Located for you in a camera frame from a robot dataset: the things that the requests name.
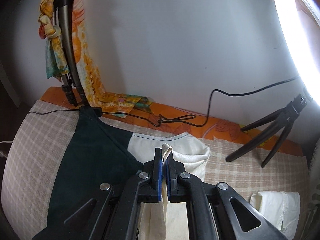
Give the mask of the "cream folded pillowcase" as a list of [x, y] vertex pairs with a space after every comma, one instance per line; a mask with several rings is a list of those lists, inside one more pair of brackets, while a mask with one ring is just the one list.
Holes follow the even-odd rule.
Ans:
[[300, 216], [298, 192], [258, 191], [251, 195], [249, 203], [287, 239], [294, 239]]

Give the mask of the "beige checkered bed cover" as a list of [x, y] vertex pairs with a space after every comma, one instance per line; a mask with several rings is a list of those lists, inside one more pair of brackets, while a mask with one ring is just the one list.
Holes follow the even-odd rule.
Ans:
[[[4, 214], [20, 239], [31, 239], [45, 228], [49, 201], [63, 155], [75, 132], [78, 112], [38, 101], [23, 120], [9, 151], [4, 169], [1, 202]], [[132, 132], [130, 152], [138, 161], [151, 158], [156, 147], [168, 144], [186, 169], [207, 183], [224, 181], [249, 200], [258, 191], [298, 192], [300, 216], [294, 239], [299, 239], [306, 220], [309, 175], [305, 157], [277, 153], [261, 167], [268, 154], [256, 148], [234, 162], [225, 161], [239, 144], [202, 139], [189, 129], [161, 132], [103, 118], [103, 122]]]

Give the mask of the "orange floral bedsheet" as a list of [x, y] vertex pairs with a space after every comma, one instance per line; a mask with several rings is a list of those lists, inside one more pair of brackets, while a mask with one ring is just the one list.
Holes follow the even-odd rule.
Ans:
[[[43, 96], [41, 96], [40, 100], [70, 109], [74, 108], [74, 106], [67, 101], [65, 94], [60, 87], [48, 88]], [[174, 118], [191, 113], [190, 111], [186, 111], [184, 109], [155, 102], [151, 104], [150, 109], [151, 113], [140, 111], [134, 108], [131, 113], [136, 116], [147, 118], [152, 122], [157, 121], [159, 114], [167, 118]], [[222, 139], [235, 142], [237, 144], [245, 144], [260, 133], [258, 129], [253, 129], [248, 132], [242, 132], [240, 131], [239, 124], [215, 117], [210, 117], [207, 124], [204, 127], [200, 128], [187, 124], [162, 124], [160, 127], [155, 127], [152, 126], [152, 124], [148, 123], [146, 120], [134, 118], [132, 116], [128, 116], [126, 118], [114, 117], [114, 120], [122, 121], [127, 124], [156, 129], [172, 134], [181, 134], [183, 132], [188, 132], [197, 138], [204, 138], [209, 140]]]

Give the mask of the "orange floral scarf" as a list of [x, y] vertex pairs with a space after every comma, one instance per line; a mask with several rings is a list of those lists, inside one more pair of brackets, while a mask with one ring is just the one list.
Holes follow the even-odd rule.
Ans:
[[[46, 43], [46, 74], [62, 82], [61, 75], [69, 69], [62, 50], [62, 31], [53, 22], [54, 0], [41, 0], [38, 22], [39, 36]], [[88, 101], [87, 106], [100, 107], [103, 112], [121, 118], [129, 115], [133, 108], [150, 112], [151, 102], [146, 97], [109, 93], [100, 78], [99, 69], [90, 58], [85, 33], [85, 15], [82, 0], [74, 0], [72, 11], [72, 42], [76, 67]]]

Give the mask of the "small black tripod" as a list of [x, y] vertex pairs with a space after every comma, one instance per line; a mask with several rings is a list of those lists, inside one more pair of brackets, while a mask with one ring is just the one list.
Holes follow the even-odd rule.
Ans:
[[260, 132], [257, 136], [251, 139], [249, 142], [241, 146], [235, 152], [226, 157], [228, 163], [235, 161], [242, 157], [249, 151], [255, 149], [263, 142], [270, 139], [277, 132], [282, 131], [281, 135], [277, 139], [272, 150], [267, 157], [262, 161], [261, 168], [264, 168], [268, 162], [273, 158], [276, 152], [279, 150], [282, 143], [287, 139], [287, 136], [293, 128], [293, 124], [300, 116], [301, 111], [307, 106], [306, 97], [302, 94], [296, 96], [293, 101], [289, 102], [286, 107], [276, 110], [275, 112], [241, 128], [241, 131], [247, 132], [254, 128], [268, 124], [268, 126]]

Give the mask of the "folded grey tripod stand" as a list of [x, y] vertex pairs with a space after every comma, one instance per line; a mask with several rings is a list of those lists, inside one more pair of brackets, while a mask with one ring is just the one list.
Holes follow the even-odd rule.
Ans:
[[72, 11], [74, 0], [54, 0], [53, 22], [58, 24], [62, 31], [62, 50], [65, 56], [68, 74], [61, 75], [62, 90], [68, 102], [73, 106], [88, 105], [84, 89], [76, 67], [72, 42]]

